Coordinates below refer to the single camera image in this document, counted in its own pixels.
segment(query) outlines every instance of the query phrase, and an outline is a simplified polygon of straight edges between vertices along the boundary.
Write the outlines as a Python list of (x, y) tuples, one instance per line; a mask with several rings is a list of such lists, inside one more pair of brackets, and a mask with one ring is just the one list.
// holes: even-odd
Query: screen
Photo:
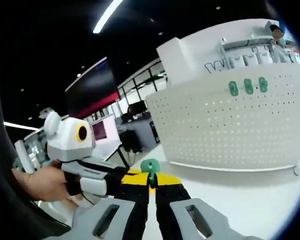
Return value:
[(144, 113), (147, 110), (145, 101), (138, 101), (129, 105), (130, 111), (133, 115)]
[(93, 66), (66, 91), (68, 114), (85, 118), (119, 98), (113, 72), (107, 60)]
[(94, 139), (96, 141), (107, 138), (104, 121), (97, 122), (96, 124), (92, 125), (92, 128), (94, 133)]

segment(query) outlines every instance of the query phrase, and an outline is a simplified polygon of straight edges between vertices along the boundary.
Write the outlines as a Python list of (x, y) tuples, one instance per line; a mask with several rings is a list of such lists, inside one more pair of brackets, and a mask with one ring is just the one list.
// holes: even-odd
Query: perforated panel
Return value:
[[(259, 78), (267, 80), (260, 91)], [(247, 94), (244, 79), (251, 79)], [(238, 96), (229, 82), (235, 81)], [(167, 160), (226, 171), (293, 167), (300, 157), (300, 65), (265, 64), (205, 75), (147, 97)]]

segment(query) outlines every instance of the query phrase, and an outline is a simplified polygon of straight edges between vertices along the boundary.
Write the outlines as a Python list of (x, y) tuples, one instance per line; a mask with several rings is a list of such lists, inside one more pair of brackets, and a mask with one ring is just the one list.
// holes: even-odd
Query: yellow eye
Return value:
[(88, 131), (84, 125), (79, 125), (76, 129), (76, 139), (78, 142), (83, 142), (86, 140)]

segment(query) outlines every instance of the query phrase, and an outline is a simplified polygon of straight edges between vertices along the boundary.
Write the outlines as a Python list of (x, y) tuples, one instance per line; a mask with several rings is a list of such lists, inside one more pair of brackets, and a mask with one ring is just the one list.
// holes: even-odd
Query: ceiling light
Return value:
[(8, 126), (8, 127), (13, 127), (13, 128), (18, 128), (18, 129), (26, 129), (26, 130), (33, 130), (33, 131), (38, 131), (39, 128), (36, 128), (36, 127), (31, 127), (31, 126), (22, 126), (22, 125), (19, 125), (19, 124), (14, 124), (14, 123), (10, 123), (10, 122), (3, 122), (3, 124), (5, 126)]
[(95, 25), (93, 30), (94, 34), (99, 34), (102, 28), (105, 26), (108, 19), (114, 13), (116, 8), (123, 2), (123, 0), (113, 0), (112, 3), (108, 6), (108, 8), (104, 11), (103, 15), (101, 16), (100, 20)]

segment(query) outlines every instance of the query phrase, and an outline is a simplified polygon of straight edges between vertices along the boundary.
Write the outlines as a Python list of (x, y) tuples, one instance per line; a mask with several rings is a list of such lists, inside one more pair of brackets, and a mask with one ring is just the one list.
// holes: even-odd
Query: green object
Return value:
[(268, 82), (263, 76), (259, 77), (259, 85), (262, 93), (266, 93), (268, 91)]
[(237, 83), (235, 81), (230, 81), (228, 86), (229, 86), (231, 96), (236, 97), (236, 96), (239, 95), (238, 86), (237, 86)]
[(252, 81), (249, 78), (246, 78), (244, 81), (245, 92), (249, 95), (254, 93), (254, 87), (252, 86)]
[(157, 159), (149, 158), (140, 164), (141, 172), (149, 173), (150, 185), (155, 184), (155, 174), (161, 172), (161, 167)]

